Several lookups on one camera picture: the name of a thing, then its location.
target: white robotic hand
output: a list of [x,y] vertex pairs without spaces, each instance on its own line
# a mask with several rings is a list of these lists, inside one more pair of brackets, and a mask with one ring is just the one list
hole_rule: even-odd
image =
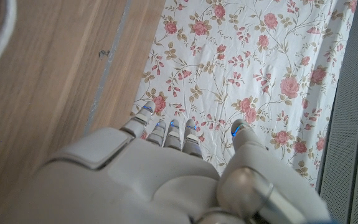
[[233,123],[236,154],[220,177],[211,164],[200,159],[193,120],[186,123],[183,141],[176,120],[169,125],[160,121],[147,140],[139,138],[154,110],[150,101],[120,130],[101,129],[57,151],[0,222],[244,224],[330,220],[319,195],[293,169],[269,154],[243,120]]

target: robot finger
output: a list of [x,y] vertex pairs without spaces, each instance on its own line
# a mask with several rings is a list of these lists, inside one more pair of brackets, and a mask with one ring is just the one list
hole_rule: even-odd
[[164,141],[165,136],[166,123],[164,121],[159,121],[156,124],[154,131],[148,135],[147,141],[157,144],[158,146],[162,146],[162,142]]
[[120,130],[126,131],[135,138],[141,137],[154,110],[155,103],[153,101],[147,102]]
[[164,147],[171,147],[180,151],[179,122],[176,119],[169,124]]
[[253,132],[252,127],[243,119],[234,121],[231,127],[231,135],[233,136],[234,151],[237,151],[246,142],[254,142],[259,144],[262,148],[266,148],[259,141],[256,134]]
[[203,159],[201,149],[199,147],[198,138],[196,136],[197,126],[194,120],[190,119],[186,123],[184,131],[183,152],[192,156]]

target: wooden floor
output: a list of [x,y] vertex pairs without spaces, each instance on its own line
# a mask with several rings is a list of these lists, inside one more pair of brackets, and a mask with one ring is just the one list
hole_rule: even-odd
[[52,152],[129,118],[163,5],[17,0],[0,59],[0,213]]

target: robot fingertip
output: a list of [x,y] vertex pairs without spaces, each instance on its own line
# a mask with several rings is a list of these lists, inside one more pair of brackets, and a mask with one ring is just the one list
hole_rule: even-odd
[[249,124],[243,119],[235,120],[231,126],[231,135],[234,137],[242,126],[249,127]]
[[154,101],[150,100],[148,101],[144,106],[144,109],[150,110],[152,113],[155,111],[155,103]]
[[166,128],[166,123],[165,123],[165,121],[163,121],[163,120],[160,120],[160,121],[158,122],[158,124],[156,124],[156,125],[159,126],[159,127],[161,127],[161,128],[163,128],[163,129]]
[[188,127],[188,126],[194,127],[195,126],[195,121],[193,119],[189,119],[186,122],[186,127]]
[[173,119],[169,125],[172,127],[179,128],[179,121],[176,119]]

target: white fabric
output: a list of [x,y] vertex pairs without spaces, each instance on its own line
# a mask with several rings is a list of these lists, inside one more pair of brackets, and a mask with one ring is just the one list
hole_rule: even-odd
[[194,119],[220,173],[243,118],[313,186],[356,3],[167,0],[133,113],[156,103],[147,133],[159,119]]

